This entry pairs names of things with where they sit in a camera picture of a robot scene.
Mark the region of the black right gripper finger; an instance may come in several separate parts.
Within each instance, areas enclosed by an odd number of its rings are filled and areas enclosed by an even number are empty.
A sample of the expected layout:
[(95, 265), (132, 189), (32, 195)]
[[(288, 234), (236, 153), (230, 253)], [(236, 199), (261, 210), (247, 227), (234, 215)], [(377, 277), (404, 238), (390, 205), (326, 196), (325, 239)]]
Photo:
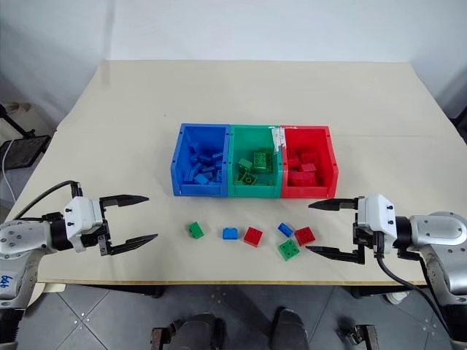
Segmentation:
[(318, 209), (323, 211), (339, 211), (341, 209), (358, 209), (358, 198), (332, 198), (322, 201), (316, 201), (308, 205), (309, 209)]
[(338, 248), (327, 246), (306, 246), (306, 248), (309, 251), (314, 252), (315, 254), (321, 255), (330, 260), (355, 263), (359, 265), (365, 264), (365, 247), (363, 245), (358, 245), (358, 248), (352, 250), (351, 252), (342, 252)]

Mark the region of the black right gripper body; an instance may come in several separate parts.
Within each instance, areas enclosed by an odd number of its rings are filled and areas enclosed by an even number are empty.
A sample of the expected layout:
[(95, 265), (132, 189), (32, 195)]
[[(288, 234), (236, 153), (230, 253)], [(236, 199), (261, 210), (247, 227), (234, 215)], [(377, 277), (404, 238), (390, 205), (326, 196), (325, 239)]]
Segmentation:
[(358, 209), (352, 229), (354, 244), (372, 249), (375, 257), (383, 256), (383, 232), (377, 197), (358, 198)]

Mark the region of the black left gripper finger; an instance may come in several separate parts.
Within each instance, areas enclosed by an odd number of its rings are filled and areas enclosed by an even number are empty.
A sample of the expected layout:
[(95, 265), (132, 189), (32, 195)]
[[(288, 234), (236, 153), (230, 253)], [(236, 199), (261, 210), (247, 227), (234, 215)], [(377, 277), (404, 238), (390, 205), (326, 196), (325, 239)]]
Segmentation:
[(99, 198), (99, 205), (101, 211), (105, 212), (108, 206), (132, 206), (145, 201), (149, 201), (149, 198), (141, 195), (112, 195)]
[(138, 249), (139, 247), (149, 243), (153, 239), (157, 238), (158, 234), (151, 234), (147, 236), (140, 236), (136, 238), (131, 238), (126, 240), (123, 244), (119, 244), (117, 246), (109, 246), (109, 255), (117, 255), (122, 254), (124, 252), (129, 252), (134, 249)]

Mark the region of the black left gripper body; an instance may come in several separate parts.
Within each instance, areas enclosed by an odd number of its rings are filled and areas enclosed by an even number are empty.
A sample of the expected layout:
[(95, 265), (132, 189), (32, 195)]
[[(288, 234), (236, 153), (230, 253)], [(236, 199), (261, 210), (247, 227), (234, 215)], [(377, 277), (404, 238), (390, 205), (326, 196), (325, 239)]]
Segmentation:
[(81, 235), (81, 242), (85, 248), (98, 246), (101, 256), (110, 255), (110, 233), (105, 217), (105, 200), (99, 198), (91, 201), (94, 213), (94, 223), (91, 229)]

